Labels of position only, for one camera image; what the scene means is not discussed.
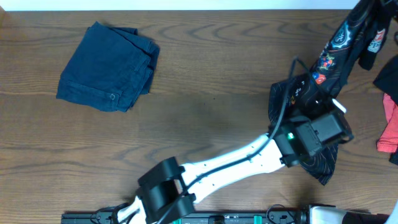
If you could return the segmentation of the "black jersey with orange lines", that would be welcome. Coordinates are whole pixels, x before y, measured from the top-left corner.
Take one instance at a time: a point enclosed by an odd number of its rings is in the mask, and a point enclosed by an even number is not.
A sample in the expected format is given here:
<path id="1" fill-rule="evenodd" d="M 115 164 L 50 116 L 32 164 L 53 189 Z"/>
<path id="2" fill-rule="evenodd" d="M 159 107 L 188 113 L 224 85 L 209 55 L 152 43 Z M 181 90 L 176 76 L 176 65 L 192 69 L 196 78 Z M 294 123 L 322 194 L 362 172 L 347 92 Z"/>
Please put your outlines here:
<path id="1" fill-rule="evenodd" d="M 357 3 L 311 68 L 272 84 L 268 108 L 271 125 L 279 126 L 295 116 L 315 119 L 336 108 L 331 99 L 347 83 L 354 64 L 372 69 L 393 19 L 397 19 L 397 1 Z M 299 165 L 326 185 L 335 171 L 338 146 L 344 143 L 329 145 Z"/>

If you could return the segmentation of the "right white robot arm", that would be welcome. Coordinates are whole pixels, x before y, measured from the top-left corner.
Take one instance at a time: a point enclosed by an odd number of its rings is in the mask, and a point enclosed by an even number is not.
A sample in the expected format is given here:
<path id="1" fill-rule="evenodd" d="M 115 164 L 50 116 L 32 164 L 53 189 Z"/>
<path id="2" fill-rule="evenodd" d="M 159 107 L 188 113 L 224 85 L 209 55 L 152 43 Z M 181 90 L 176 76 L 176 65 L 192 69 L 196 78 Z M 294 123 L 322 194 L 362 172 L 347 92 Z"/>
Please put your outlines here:
<path id="1" fill-rule="evenodd" d="M 397 203 L 390 215 L 345 210 L 334 205 L 310 204 L 297 215 L 301 224 L 397 224 Z"/>

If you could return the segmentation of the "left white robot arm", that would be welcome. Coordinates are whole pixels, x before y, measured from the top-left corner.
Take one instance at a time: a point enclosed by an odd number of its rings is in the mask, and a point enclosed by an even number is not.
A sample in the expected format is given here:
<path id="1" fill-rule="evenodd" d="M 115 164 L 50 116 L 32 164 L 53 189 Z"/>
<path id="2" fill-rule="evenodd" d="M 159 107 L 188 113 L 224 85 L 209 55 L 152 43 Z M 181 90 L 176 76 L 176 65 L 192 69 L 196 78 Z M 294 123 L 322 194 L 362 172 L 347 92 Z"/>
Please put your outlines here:
<path id="1" fill-rule="evenodd" d="M 207 161 L 178 164 L 163 160 L 139 178 L 131 205 L 115 210 L 114 223 L 170 223 L 193 213 L 204 198 L 246 177 L 296 166 L 335 143 L 353 138 L 345 109 L 315 119 L 285 119 L 255 141 Z"/>

